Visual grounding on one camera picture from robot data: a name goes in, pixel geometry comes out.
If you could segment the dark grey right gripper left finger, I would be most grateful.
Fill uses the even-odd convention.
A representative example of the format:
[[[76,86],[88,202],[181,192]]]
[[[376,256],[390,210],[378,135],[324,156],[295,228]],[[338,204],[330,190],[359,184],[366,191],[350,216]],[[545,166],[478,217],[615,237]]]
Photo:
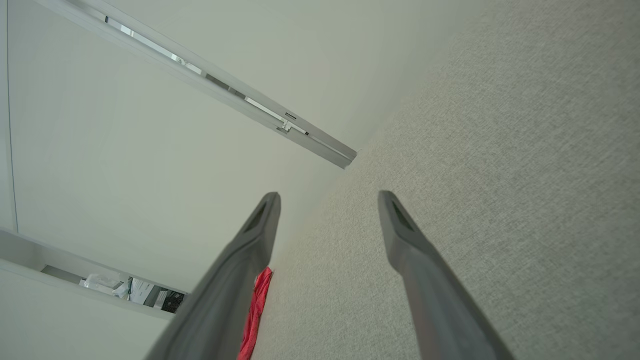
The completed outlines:
[[[274,248],[281,196],[266,193],[233,240],[178,308],[148,360],[235,360],[255,280]]]

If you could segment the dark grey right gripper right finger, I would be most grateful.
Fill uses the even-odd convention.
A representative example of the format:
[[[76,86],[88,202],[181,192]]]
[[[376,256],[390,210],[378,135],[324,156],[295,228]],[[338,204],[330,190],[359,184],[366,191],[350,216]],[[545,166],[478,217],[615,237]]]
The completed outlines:
[[[423,360],[512,360],[489,319],[391,191],[378,193],[387,259],[402,277]]]

